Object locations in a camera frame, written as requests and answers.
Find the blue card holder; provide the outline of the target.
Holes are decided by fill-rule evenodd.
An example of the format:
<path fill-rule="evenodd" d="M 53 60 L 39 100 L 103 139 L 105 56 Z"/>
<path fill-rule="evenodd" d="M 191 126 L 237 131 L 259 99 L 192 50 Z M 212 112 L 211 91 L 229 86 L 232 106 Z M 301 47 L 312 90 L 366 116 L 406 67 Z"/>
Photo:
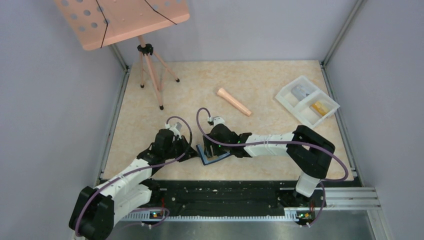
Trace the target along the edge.
<path fill-rule="evenodd" d="M 229 152 L 225 152 L 221 155 L 215 155 L 211 146 L 196 145 L 198 156 L 204 166 L 211 165 L 219 162 L 231 156 Z"/>

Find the gold credit card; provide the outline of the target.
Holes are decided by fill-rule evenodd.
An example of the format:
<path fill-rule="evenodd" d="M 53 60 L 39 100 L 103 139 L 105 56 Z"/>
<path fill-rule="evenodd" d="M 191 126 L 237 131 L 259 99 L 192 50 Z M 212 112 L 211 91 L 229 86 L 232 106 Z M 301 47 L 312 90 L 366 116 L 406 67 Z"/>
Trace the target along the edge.
<path fill-rule="evenodd" d="M 325 116 L 330 112 L 329 108 L 321 101 L 316 101 L 310 106 L 317 114 Z"/>

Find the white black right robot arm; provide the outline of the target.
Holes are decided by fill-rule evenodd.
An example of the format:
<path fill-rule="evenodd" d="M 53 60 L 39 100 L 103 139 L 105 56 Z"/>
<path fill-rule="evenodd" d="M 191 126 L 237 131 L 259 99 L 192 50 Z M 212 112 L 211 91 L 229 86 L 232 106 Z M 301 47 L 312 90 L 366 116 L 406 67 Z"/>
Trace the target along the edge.
<path fill-rule="evenodd" d="M 237 158 L 260 156 L 290 157 L 300 168 L 293 200 L 307 206 L 314 198 L 319 182 L 326 178 L 335 145 L 305 125 L 285 134 L 237 134 L 223 123 L 215 125 L 203 136 L 207 157 L 229 153 Z"/>

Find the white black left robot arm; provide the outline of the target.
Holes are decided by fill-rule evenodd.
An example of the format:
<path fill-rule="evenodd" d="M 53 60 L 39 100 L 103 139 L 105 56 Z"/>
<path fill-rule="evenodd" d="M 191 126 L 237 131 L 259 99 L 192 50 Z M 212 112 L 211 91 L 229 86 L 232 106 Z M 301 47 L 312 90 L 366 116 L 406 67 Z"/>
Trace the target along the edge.
<path fill-rule="evenodd" d="M 197 156 L 179 131 L 160 129 L 154 142 L 141 151 L 124 170 L 108 181 L 83 188 L 76 200 L 68 226 L 78 237 L 105 240 L 114 226 L 136 208 L 154 207 L 160 202 L 159 191 L 143 184 L 165 165 Z"/>

